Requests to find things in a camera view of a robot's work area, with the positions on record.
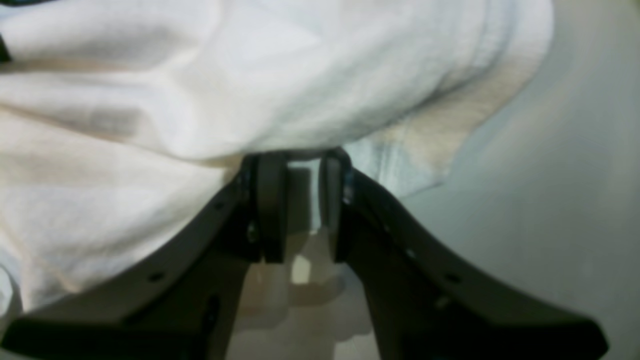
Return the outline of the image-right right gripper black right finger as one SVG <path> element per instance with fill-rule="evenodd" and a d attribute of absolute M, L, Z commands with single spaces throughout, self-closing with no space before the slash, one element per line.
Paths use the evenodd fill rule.
<path fill-rule="evenodd" d="M 340 148 L 322 157 L 320 193 L 333 259 L 363 285 L 382 360 L 599 360 L 607 353 L 596 321 L 464 260 Z"/>

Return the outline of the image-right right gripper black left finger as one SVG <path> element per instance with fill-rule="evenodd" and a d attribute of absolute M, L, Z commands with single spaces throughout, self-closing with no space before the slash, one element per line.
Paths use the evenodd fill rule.
<path fill-rule="evenodd" d="M 36 360 L 222 360 L 252 264 L 281 264 L 287 155 L 248 155 L 183 230 L 134 266 L 12 321 L 1 346 Z"/>

